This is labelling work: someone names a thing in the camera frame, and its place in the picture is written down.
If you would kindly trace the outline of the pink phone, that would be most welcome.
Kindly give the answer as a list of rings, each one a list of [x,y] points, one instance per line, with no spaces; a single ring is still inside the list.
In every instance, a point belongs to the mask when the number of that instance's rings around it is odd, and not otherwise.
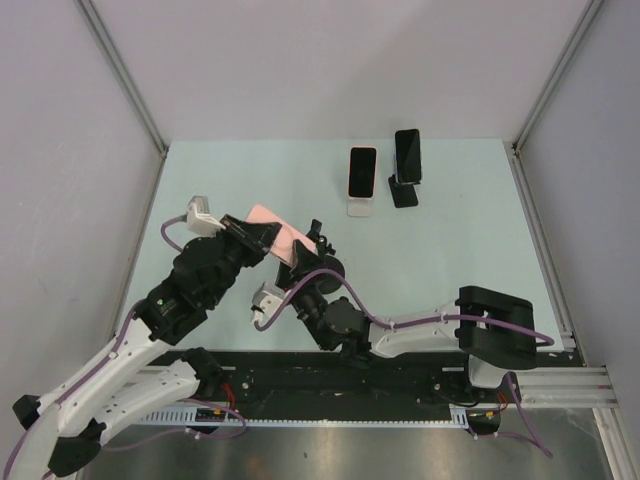
[[[311,239],[263,205],[254,205],[249,211],[245,221],[256,224],[278,223],[281,225],[276,239],[271,246],[270,253],[289,267],[293,267],[295,264],[296,255],[294,254],[294,243],[296,241],[300,241],[311,253],[317,253],[316,244]]]

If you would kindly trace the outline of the black round-base phone stand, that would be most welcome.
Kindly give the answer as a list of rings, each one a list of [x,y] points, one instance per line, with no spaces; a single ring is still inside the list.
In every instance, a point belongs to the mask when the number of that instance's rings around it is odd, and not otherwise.
[[[328,241],[327,237],[321,233],[321,229],[322,222],[317,219],[313,219],[311,221],[310,229],[306,234],[306,236],[315,243],[317,255],[322,262],[321,268],[331,270],[339,276],[345,277],[344,265],[335,257],[336,250]],[[330,274],[319,275],[314,278],[312,283],[323,295],[333,294],[342,286],[341,282]]]

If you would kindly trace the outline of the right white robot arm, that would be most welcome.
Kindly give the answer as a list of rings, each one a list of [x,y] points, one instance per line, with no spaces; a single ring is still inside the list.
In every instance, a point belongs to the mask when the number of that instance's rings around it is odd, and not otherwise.
[[[292,244],[292,264],[282,264],[276,285],[323,351],[338,350],[365,365],[409,353],[458,349],[467,356],[463,393],[484,401],[509,371],[533,370],[542,338],[534,330],[533,305],[519,297],[479,286],[464,286],[456,299],[433,309],[395,317],[367,313],[355,296],[328,300],[344,285],[344,270],[334,257]]]

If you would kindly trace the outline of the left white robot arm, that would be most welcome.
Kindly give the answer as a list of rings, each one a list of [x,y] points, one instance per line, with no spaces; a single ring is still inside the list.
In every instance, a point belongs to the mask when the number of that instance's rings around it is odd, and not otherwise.
[[[40,397],[24,395],[13,411],[25,432],[7,460],[5,479],[66,477],[91,463],[123,429],[178,400],[207,400],[221,387],[220,368],[192,349],[152,380],[128,380],[202,324],[240,271],[278,249],[277,217],[185,214],[196,238],[157,287],[129,311],[115,337],[70,379]]]

